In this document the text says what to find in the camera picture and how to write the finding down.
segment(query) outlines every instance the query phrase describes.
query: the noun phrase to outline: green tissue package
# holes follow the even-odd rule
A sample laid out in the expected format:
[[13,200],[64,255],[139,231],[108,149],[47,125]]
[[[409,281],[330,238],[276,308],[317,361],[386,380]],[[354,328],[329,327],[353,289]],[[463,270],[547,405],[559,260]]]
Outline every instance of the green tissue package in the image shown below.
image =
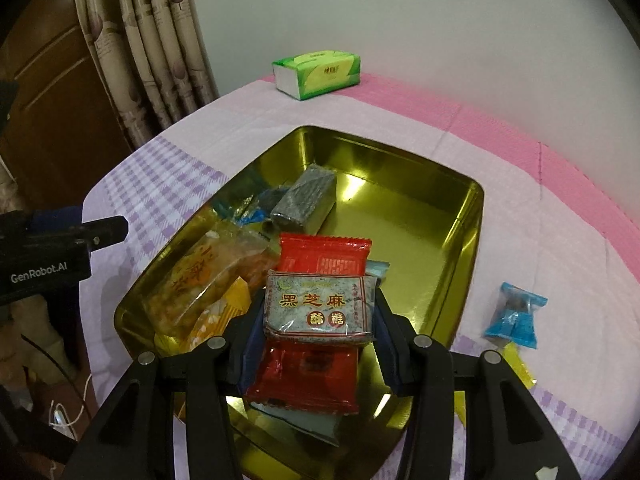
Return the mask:
[[360,56],[340,50],[321,50],[273,62],[278,90],[309,99],[360,82]]

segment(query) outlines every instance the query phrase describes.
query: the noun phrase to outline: black cable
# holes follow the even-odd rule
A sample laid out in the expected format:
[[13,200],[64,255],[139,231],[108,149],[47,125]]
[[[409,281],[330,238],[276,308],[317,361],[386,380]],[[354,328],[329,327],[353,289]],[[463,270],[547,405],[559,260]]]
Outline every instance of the black cable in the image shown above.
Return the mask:
[[82,405],[84,406],[84,410],[86,412],[86,416],[89,417],[89,420],[92,419],[91,417],[91,413],[89,412],[89,407],[86,405],[86,402],[84,400],[84,397],[82,396],[82,394],[80,393],[80,390],[78,390],[78,388],[76,387],[76,385],[74,384],[74,382],[71,380],[71,378],[67,375],[67,373],[62,369],[62,366],[60,366],[58,364],[58,362],[49,355],[49,353],[42,348],[40,345],[38,345],[37,343],[34,343],[31,339],[29,339],[27,336],[25,336],[24,334],[20,334],[20,337],[22,339],[24,339],[27,343],[29,343],[31,346],[33,346],[38,352],[40,352],[42,355],[44,355],[44,357],[46,357],[49,361],[51,361],[55,367],[60,371],[60,373],[64,376],[64,378],[67,380],[67,382],[69,384],[71,384],[71,387],[74,389],[76,395],[78,396],[78,399],[80,399],[80,402],[82,402]]

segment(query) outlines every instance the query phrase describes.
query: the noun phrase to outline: tablecloth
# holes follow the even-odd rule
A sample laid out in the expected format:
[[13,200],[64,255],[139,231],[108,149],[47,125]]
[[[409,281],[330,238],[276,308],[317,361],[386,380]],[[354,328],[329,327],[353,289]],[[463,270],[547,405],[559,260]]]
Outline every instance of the tablecloth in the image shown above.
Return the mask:
[[[600,478],[640,418],[640,230],[549,147],[479,110],[372,75],[305,102],[268,79],[254,82],[174,124],[92,189],[84,221],[122,214],[130,224],[124,243],[94,253],[93,275],[80,286],[98,402],[130,364],[113,313],[133,281],[207,198],[303,124],[409,150],[482,185],[478,258],[452,349],[490,347],[482,332],[502,282],[549,298],[535,314],[538,350],[521,356],[582,478]],[[455,479],[464,442],[457,421]],[[377,479],[395,478],[399,449]],[[177,478],[187,478],[181,424],[175,461]]]

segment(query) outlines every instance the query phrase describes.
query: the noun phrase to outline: metallic tray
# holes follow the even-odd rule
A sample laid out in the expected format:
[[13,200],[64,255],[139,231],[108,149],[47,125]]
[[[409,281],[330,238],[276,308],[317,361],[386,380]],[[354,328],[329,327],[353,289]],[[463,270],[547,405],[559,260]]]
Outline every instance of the metallic tray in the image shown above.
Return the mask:
[[[114,324],[132,357],[162,351],[154,344],[141,298],[216,222],[212,204],[239,207],[265,184],[292,184],[312,162],[337,172],[337,204],[321,234],[371,238],[370,258],[390,263],[382,289],[393,311],[450,346],[476,260],[484,201],[480,185],[380,142],[302,126],[225,184],[123,298]],[[264,480],[368,480],[398,443],[411,408],[411,399],[396,398],[383,383],[372,345],[363,350],[358,367],[360,414],[341,420],[340,447],[300,433],[242,399],[227,400],[242,469]]]

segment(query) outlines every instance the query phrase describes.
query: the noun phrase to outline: red wrapper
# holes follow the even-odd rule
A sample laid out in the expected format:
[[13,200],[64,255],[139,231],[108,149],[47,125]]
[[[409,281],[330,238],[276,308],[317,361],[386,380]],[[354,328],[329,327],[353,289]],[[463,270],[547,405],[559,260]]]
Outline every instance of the red wrapper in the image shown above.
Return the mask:
[[[364,276],[371,240],[280,235],[278,270]],[[245,397],[294,410],[357,413],[358,349],[267,341],[255,384]]]
[[280,272],[364,276],[371,240],[282,233]]

